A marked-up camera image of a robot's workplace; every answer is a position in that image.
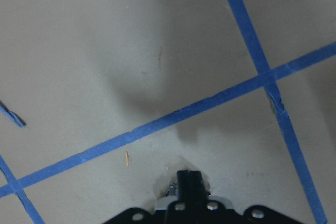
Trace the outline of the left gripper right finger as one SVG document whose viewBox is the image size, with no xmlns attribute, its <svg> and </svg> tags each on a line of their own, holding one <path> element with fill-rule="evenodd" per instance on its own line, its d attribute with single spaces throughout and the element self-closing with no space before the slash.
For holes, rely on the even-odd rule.
<svg viewBox="0 0 336 224">
<path fill-rule="evenodd" d="M 190 171 L 190 193 L 190 201 L 198 208 L 201 208 L 207 201 L 207 191 L 202 173 L 199 171 Z"/>
</svg>

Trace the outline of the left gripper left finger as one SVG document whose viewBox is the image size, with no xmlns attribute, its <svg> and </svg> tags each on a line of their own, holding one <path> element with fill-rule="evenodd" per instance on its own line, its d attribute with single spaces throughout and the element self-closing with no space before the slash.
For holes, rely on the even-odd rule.
<svg viewBox="0 0 336 224">
<path fill-rule="evenodd" d="M 185 208 L 189 208 L 190 204 L 189 173 L 189 170 L 180 170 L 177 172 L 177 197 L 179 203 L 183 204 Z"/>
</svg>

